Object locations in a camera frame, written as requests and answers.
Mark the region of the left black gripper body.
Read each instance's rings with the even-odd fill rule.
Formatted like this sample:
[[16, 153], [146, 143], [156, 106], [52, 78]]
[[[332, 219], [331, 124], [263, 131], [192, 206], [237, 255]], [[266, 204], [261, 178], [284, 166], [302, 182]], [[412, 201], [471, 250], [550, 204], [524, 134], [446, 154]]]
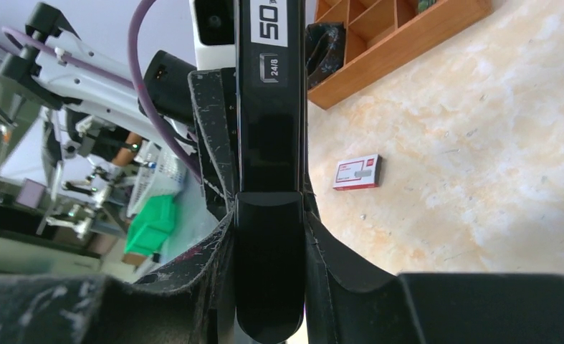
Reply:
[[195, 135], [175, 135], [196, 148], [206, 208], [222, 219], [236, 191], [236, 77], [233, 67], [198, 70], [163, 50], [152, 58], [143, 81], [157, 113]]

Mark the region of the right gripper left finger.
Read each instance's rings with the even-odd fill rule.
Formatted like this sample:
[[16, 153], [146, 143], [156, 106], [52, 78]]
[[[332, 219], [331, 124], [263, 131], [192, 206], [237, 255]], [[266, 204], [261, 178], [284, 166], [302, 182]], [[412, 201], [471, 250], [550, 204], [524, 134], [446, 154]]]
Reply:
[[134, 284], [0, 274], [0, 343], [233, 343], [232, 223]]

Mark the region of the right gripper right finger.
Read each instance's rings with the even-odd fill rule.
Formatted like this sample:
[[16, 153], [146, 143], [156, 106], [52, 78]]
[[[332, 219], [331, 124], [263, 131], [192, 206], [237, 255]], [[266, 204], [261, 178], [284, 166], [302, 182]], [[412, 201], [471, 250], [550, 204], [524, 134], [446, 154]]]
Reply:
[[402, 273], [306, 216], [311, 343], [564, 343], [564, 275]]

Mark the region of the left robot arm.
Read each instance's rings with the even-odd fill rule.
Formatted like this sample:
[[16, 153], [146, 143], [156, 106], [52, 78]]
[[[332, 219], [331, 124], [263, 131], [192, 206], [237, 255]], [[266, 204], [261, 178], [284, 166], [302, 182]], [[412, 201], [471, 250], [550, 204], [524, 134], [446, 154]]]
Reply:
[[[196, 150], [189, 132], [193, 124], [189, 74], [235, 64], [234, 45], [224, 41], [232, 36], [233, 24], [211, 23], [228, 7], [228, 1], [192, 1], [196, 63], [159, 51], [144, 76], [154, 106], [170, 120], [187, 154]], [[144, 113], [130, 67], [85, 44], [59, 9], [40, 2], [24, 31], [4, 27], [3, 33], [19, 53], [6, 56], [0, 78], [47, 108], [65, 108], [76, 154], [93, 154], [124, 167], [135, 162], [144, 143], [166, 144]]]

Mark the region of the black stapler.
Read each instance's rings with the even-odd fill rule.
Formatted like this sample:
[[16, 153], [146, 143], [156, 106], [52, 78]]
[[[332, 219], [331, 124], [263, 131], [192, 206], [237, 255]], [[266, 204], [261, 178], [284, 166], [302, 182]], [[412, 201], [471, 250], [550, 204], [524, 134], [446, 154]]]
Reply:
[[304, 30], [303, 1], [236, 4], [236, 316], [258, 343], [281, 343], [302, 324]]

